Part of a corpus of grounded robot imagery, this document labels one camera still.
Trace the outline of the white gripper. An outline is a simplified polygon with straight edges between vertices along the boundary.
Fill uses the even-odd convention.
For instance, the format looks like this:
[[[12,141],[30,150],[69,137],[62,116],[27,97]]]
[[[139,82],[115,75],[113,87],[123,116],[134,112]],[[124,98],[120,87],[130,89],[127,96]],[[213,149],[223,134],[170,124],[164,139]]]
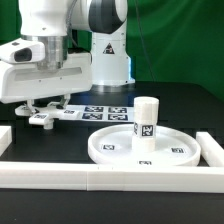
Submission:
[[[38,70],[34,63],[8,64],[0,62],[0,101],[27,101],[31,114],[39,113],[33,99],[60,96],[57,109],[65,109],[72,93],[88,91],[92,86],[89,53],[68,55],[61,69]]]

